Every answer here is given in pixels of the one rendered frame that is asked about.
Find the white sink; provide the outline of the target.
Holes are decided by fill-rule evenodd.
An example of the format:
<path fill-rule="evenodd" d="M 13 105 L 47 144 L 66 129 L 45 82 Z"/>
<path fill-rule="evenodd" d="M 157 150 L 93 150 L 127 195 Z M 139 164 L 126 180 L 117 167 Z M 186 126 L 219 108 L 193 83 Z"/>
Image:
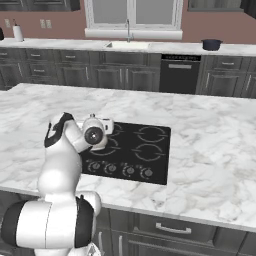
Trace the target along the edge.
<path fill-rule="evenodd" d="M 147 50 L 149 48 L 149 43 L 135 41 L 112 41 L 107 44 L 106 47 L 120 50 Z"/>

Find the silver tap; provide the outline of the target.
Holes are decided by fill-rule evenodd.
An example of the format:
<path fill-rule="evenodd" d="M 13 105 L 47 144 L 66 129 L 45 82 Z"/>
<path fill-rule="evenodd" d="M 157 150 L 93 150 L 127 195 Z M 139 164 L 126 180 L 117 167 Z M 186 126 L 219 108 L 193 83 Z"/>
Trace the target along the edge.
<path fill-rule="evenodd" d="M 133 34 L 130 31 L 130 20 L 126 19 L 125 26 L 127 28 L 127 43 L 130 43 L 131 40 L 133 39 Z"/>

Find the black hob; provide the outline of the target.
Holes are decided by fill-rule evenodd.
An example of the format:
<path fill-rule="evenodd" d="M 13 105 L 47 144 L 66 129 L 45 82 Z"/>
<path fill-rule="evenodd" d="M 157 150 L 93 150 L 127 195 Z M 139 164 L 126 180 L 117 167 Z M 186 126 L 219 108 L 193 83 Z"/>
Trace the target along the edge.
<path fill-rule="evenodd" d="M 82 173 L 166 185 L 170 141 L 170 127 L 115 122 L 113 133 L 108 135 L 108 142 L 103 150 L 84 151 L 80 154 Z M 93 161 L 101 162 L 101 168 L 97 172 L 91 172 L 88 168 Z M 109 163 L 117 167 L 113 174 L 104 172 L 104 167 Z M 123 174 L 125 166 L 132 166 L 135 169 L 131 177 Z M 141 176 L 143 168 L 150 168 L 153 171 L 149 179 Z"/>

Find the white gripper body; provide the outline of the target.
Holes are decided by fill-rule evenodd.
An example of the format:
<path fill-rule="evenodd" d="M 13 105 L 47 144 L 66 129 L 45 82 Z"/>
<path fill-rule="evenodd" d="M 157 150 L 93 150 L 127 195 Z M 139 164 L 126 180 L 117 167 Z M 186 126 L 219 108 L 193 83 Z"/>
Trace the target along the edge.
<path fill-rule="evenodd" d="M 90 136 L 90 142 L 93 151 L 103 150 L 107 145 L 108 138 L 104 134 L 92 134 Z"/>

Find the dark grey wall cupboards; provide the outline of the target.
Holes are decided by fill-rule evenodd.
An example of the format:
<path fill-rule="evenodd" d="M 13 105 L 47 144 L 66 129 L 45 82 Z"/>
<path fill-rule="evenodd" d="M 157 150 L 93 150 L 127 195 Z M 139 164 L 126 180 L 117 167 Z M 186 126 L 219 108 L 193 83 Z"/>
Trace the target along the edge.
<path fill-rule="evenodd" d="M 72 12 L 80 0 L 0 0 L 0 11 Z"/>
<path fill-rule="evenodd" d="M 188 0 L 188 10 L 195 12 L 244 12 L 256 16 L 256 0 Z"/>

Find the black hob knob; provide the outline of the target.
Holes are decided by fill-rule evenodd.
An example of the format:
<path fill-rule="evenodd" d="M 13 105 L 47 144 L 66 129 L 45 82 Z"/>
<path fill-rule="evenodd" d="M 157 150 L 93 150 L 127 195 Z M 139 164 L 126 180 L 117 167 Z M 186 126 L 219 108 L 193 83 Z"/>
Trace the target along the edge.
<path fill-rule="evenodd" d="M 101 162 L 100 161 L 93 161 L 88 166 L 91 172 L 97 172 L 101 168 Z"/>
<path fill-rule="evenodd" d="M 131 177 L 135 172 L 135 169 L 132 166 L 125 166 L 123 168 L 123 174 L 127 177 Z"/>
<path fill-rule="evenodd" d="M 141 170 L 141 176 L 145 179 L 149 179 L 153 175 L 153 171 L 150 168 L 143 168 Z"/>
<path fill-rule="evenodd" d="M 117 167 L 114 164 L 111 164 L 111 163 L 107 164 L 104 167 L 104 172 L 107 173 L 107 174 L 113 174 L 116 170 L 117 170 Z"/>

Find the dark grey cupboard run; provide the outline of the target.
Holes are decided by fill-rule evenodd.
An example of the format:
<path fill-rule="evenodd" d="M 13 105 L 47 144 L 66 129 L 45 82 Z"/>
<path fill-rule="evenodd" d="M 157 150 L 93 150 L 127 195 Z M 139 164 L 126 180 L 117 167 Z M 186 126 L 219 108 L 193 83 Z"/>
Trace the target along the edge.
<path fill-rule="evenodd" d="M 204 57 L 196 93 L 256 99 L 256 57 Z"/>
<path fill-rule="evenodd" d="M 19 83 L 159 90 L 156 53 L 0 47 L 0 90 Z"/>

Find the dark blue pot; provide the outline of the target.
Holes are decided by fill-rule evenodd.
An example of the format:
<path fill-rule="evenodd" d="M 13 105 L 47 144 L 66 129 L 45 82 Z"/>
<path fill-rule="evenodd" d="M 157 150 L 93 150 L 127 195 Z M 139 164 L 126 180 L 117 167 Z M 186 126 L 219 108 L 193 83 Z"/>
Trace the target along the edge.
<path fill-rule="evenodd" d="M 222 43 L 223 41 L 218 39 L 203 39 L 202 48 L 206 51 L 218 51 Z"/>

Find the dark grey cupboard door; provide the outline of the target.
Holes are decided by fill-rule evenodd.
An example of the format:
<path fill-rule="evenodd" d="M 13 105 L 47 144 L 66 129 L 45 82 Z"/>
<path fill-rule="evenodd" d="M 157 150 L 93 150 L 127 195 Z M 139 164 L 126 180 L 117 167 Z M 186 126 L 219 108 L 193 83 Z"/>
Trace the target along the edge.
<path fill-rule="evenodd" d="M 102 232 L 104 256 L 112 256 L 112 238 L 111 238 L 111 232 L 108 229 L 97 228 L 94 236 L 94 242 L 99 248 L 98 232 L 100 231 Z"/>
<path fill-rule="evenodd" d="M 119 235 L 123 236 L 123 256 L 236 256 L 213 247 L 112 231 L 113 256 L 119 256 Z"/>

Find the black dishwasher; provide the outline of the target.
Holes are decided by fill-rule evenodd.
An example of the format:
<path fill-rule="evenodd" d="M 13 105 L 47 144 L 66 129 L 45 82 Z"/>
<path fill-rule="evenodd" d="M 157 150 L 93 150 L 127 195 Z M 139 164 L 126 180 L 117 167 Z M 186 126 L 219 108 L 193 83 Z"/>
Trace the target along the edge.
<path fill-rule="evenodd" d="M 159 91 L 194 95 L 200 63 L 200 55 L 163 54 L 161 56 Z"/>

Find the white framed window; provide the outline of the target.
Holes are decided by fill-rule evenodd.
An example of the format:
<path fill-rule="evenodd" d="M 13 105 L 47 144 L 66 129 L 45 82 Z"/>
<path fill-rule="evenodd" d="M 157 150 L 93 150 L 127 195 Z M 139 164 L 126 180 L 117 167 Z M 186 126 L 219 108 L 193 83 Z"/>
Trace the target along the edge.
<path fill-rule="evenodd" d="M 87 38 L 181 40 L 183 0 L 84 0 Z"/>

